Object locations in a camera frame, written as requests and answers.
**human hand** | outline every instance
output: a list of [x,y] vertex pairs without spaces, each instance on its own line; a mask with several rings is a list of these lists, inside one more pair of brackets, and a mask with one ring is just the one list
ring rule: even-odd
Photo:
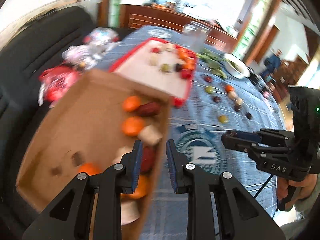
[[300,193],[296,196],[295,199],[292,199],[288,202],[288,205],[293,205],[298,199],[304,199],[311,195],[313,192],[316,183],[317,183],[317,174],[308,174],[306,178],[301,182],[296,182],[293,180],[287,180],[281,177],[278,177],[276,195],[279,201],[285,198],[288,195],[288,186],[301,187]]

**person in blue clothing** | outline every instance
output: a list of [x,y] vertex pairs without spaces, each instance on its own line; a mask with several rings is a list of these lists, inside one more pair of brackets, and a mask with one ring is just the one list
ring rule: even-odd
[[281,66],[281,55],[282,51],[278,49],[276,53],[265,59],[264,64],[267,69],[261,72],[260,76],[262,76],[262,78],[265,79],[269,75],[273,75],[273,73],[277,72],[277,69]]

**wooden cabinet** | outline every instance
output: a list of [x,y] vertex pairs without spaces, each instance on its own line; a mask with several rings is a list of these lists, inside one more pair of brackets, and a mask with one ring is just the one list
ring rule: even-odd
[[225,31],[184,14],[149,6],[121,6],[121,11],[124,13],[124,16],[121,17],[121,27],[138,29],[145,25],[153,25],[172,29],[181,33],[185,24],[188,24],[191,21],[196,21],[212,29],[210,34],[207,36],[206,43],[212,45],[216,49],[224,52],[231,52],[237,42],[236,38],[232,37]]

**metal bolt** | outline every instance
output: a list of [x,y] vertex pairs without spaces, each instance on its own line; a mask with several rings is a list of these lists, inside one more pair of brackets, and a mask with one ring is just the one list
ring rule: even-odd
[[87,174],[85,174],[84,172],[79,173],[77,176],[78,179],[85,179],[86,177],[87,177]]
[[187,170],[193,170],[196,166],[193,163],[187,163],[186,164],[186,169]]
[[228,171],[225,171],[224,173],[222,173],[222,176],[225,178],[225,179],[231,179],[232,177],[232,174]]
[[115,166],[113,166],[113,168],[115,169],[115,170],[122,170],[123,169],[123,164],[121,164],[121,163],[117,163],[117,164],[115,164]]

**brown tray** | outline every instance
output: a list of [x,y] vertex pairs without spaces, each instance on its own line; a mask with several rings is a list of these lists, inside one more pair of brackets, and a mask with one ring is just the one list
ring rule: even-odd
[[[136,138],[121,132],[122,122],[134,116],[122,110],[122,102],[130,95],[141,96],[143,103],[157,100],[162,105],[159,115],[146,119],[147,124],[156,125],[163,134],[156,164],[149,175],[150,193],[153,192],[164,155],[170,96],[114,73],[92,70],[50,110],[25,153],[16,187],[38,212],[78,173],[74,154],[105,170],[112,165],[119,148],[132,148]],[[150,193],[138,201],[140,218],[122,227],[123,239],[138,239],[148,215]]]

